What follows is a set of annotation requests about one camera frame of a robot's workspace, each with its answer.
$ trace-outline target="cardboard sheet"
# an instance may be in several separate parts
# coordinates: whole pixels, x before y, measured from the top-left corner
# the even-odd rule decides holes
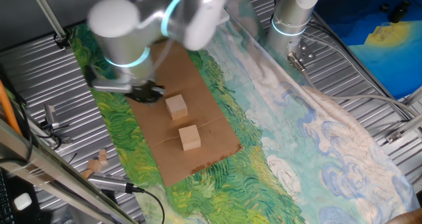
[[[155,61],[166,43],[154,45]],[[164,99],[153,105],[128,98],[166,186],[171,186],[241,150],[241,143],[185,49],[174,43],[156,71],[164,99],[181,94],[188,116],[172,121]],[[196,125],[201,147],[184,152],[179,128]]]

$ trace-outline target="glowing blue ring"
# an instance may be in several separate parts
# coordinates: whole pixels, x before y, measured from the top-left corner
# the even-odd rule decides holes
[[[161,33],[165,37],[169,37],[169,32],[167,31],[167,27],[169,25],[169,19],[179,2],[180,0],[172,0],[169,6],[167,7],[166,11],[164,12],[163,20],[161,22]]]
[[[272,21],[272,26],[274,27],[274,29],[276,29],[276,30],[277,30],[277,32],[278,32],[278,33],[283,34],[283,35],[285,35],[285,36],[298,36],[298,35],[302,34],[303,32],[305,32],[305,30],[306,30],[306,28],[305,28],[305,29],[303,29],[303,30],[302,30],[302,32],[300,32],[300,33],[296,33],[296,34],[287,34],[287,33],[282,32],[281,30],[277,29],[276,25],[274,24],[274,21]]]
[[[139,59],[137,59],[136,61],[132,62],[132,63],[128,63],[126,65],[118,65],[117,63],[113,63],[110,61],[110,59],[108,58],[104,58],[109,64],[114,65],[116,67],[124,67],[124,68],[128,68],[128,67],[134,67],[137,66],[139,64],[141,64],[143,61],[145,61],[145,59],[149,56],[150,54],[150,48],[146,47],[144,50],[144,53],[142,53],[142,55],[139,57]]]

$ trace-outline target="metal rod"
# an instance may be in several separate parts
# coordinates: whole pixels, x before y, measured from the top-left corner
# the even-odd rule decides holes
[[[51,10],[50,6],[48,5],[47,0],[36,0],[38,5],[41,7],[41,10],[44,12],[45,16],[47,17],[48,21],[50,22],[51,26],[53,27],[55,33],[60,37],[60,39],[66,38],[66,32],[61,27],[58,19],[55,17],[53,11]]]
[[[25,157],[28,152],[27,143],[27,140],[0,120],[1,157],[10,157],[10,151],[13,151],[19,157]],[[14,163],[1,163],[0,166],[99,221],[112,224],[113,221],[108,218],[110,215],[120,223],[137,224],[117,204],[84,179],[51,148],[40,140],[39,143],[39,148],[33,147],[29,165],[21,167]],[[60,189],[60,186],[55,185],[57,182],[74,194]]]

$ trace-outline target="wooden block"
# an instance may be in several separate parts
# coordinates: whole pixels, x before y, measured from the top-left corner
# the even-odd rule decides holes
[[[196,125],[180,128],[179,134],[184,151],[200,147],[200,137]]]
[[[85,177],[85,179],[87,179],[93,172],[94,172],[93,170],[87,169],[82,172],[82,175]]]
[[[108,164],[106,155],[99,156],[98,161],[100,162],[101,165],[107,165]]]
[[[94,172],[100,172],[101,171],[101,164],[98,160],[90,160],[88,161],[88,169],[93,170]]]
[[[187,116],[187,106],[182,95],[166,99],[167,110],[173,120]]]
[[[98,152],[100,155],[105,155],[105,158],[107,158],[107,151],[106,149],[102,149]]]

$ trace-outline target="table surface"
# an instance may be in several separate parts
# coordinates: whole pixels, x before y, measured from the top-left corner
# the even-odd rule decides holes
[[[76,58],[90,57],[110,77],[89,29],[74,35]],[[126,98],[92,90],[128,177],[158,196],[168,223],[384,223],[417,207],[365,129],[298,85],[233,23],[189,55],[244,149],[169,188]],[[147,222],[159,223],[156,202],[137,198]]]

